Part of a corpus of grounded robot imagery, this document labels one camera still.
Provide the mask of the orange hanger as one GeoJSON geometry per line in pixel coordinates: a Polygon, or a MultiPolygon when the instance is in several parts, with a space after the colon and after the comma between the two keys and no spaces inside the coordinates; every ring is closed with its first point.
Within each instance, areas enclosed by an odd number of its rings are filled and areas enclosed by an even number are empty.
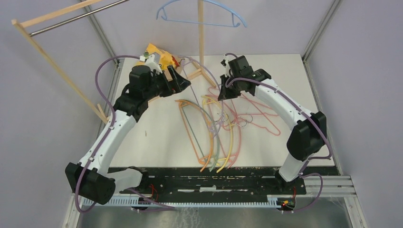
{"type": "Polygon", "coordinates": [[[213,163],[215,141],[208,129],[207,114],[196,103],[177,99],[179,113],[179,142],[177,165],[195,168],[197,174],[209,173],[213,163]]]}

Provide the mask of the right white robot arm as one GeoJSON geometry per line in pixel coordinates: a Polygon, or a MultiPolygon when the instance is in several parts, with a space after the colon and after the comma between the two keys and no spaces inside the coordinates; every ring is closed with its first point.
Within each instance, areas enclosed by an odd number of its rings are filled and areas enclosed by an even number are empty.
{"type": "Polygon", "coordinates": [[[219,101],[237,98],[247,92],[271,107],[291,130],[286,143],[288,155],[274,181],[277,192],[286,194],[293,189],[293,180],[299,177],[314,154],[328,147],[326,116],[304,108],[290,98],[264,69],[254,70],[245,56],[232,60],[224,56],[221,64],[219,101]]]}

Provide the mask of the light blue hanger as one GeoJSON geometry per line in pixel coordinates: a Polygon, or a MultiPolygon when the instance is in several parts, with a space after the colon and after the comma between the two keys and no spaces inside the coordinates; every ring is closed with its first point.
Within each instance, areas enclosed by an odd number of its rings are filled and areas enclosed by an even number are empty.
{"type": "Polygon", "coordinates": [[[197,24],[197,25],[206,25],[206,26],[215,26],[215,27],[226,27],[226,28],[238,28],[240,26],[243,26],[244,28],[248,27],[248,24],[246,20],[235,10],[232,8],[228,7],[227,5],[224,5],[223,3],[218,2],[217,0],[198,0],[197,1],[197,19],[196,20],[190,20],[190,19],[175,19],[171,18],[168,15],[168,12],[166,8],[176,2],[180,2],[179,0],[169,0],[163,5],[161,5],[156,14],[155,18],[156,19],[162,19],[164,21],[169,21],[169,22],[177,22],[177,23],[186,23],[186,24],[197,24]],[[223,23],[212,23],[205,21],[204,19],[204,13],[203,13],[203,7],[204,3],[208,3],[210,5],[213,5],[215,7],[218,7],[225,12],[227,12],[230,15],[230,23],[229,24],[223,24],[223,23]]]}

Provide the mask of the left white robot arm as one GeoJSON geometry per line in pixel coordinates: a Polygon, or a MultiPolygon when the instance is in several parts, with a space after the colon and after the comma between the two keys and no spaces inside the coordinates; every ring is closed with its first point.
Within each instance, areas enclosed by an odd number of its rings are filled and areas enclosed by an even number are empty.
{"type": "Polygon", "coordinates": [[[112,116],[95,144],[77,163],[69,163],[65,174],[72,192],[97,204],[105,205],[115,193],[133,188],[138,193],[149,189],[145,171],[126,168],[109,173],[109,167],[127,134],[139,122],[155,97],[168,97],[184,91],[191,82],[182,77],[173,66],[166,74],[146,65],[134,66],[128,76],[129,82],[113,106],[112,116]]]}

